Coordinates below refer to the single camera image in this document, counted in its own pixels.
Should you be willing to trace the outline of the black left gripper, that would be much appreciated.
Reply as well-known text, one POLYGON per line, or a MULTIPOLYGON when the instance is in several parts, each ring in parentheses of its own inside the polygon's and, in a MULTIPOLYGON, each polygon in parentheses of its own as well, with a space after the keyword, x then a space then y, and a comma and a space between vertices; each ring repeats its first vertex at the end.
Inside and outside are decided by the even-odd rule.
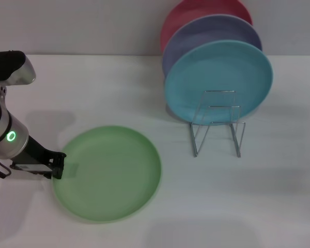
POLYGON ((50 151, 40 145, 31 136, 28 137, 25 148, 14 158, 12 158, 11 169, 22 169, 19 165, 35 164, 44 165, 51 168, 51 178, 61 179, 64 170, 64 160, 67 155, 63 152, 50 151))

